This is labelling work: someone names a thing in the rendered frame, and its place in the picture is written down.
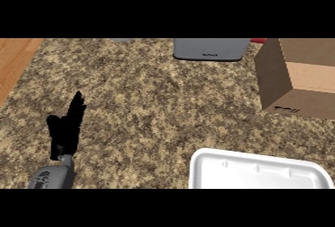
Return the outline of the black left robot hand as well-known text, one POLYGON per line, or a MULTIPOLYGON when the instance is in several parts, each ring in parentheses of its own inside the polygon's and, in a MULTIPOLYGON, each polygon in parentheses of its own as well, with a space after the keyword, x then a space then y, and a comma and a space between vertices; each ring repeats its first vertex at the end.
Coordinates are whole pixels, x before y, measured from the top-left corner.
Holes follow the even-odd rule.
POLYGON ((49 115, 46 118, 52 138, 52 160, 60 160, 61 155, 76 154, 86 109, 83 94, 79 91, 75 95, 67 115, 63 117, 49 115))

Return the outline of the white plastic tray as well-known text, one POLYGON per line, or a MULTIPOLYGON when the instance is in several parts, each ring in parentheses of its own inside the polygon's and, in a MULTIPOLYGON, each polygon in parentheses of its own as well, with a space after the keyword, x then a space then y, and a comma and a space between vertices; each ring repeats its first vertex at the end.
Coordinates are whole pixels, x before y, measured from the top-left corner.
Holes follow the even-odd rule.
POLYGON ((201 148, 191 156, 191 189, 334 189, 330 173, 312 161, 201 148))

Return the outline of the grey flat appliance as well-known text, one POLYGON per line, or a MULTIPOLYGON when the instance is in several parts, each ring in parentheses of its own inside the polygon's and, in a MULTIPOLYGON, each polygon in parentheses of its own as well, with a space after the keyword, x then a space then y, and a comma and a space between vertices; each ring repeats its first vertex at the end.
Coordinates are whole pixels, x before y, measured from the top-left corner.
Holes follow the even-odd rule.
POLYGON ((184 60, 238 61, 249 43, 249 38, 176 38, 173 56, 184 60))

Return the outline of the brown cardboard box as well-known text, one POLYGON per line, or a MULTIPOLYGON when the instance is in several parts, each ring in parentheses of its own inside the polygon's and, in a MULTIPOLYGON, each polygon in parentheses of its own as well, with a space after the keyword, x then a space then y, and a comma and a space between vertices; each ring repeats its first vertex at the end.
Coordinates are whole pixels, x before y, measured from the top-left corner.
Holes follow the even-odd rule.
POLYGON ((255 62, 262 109, 335 120, 335 38, 269 38, 255 62))

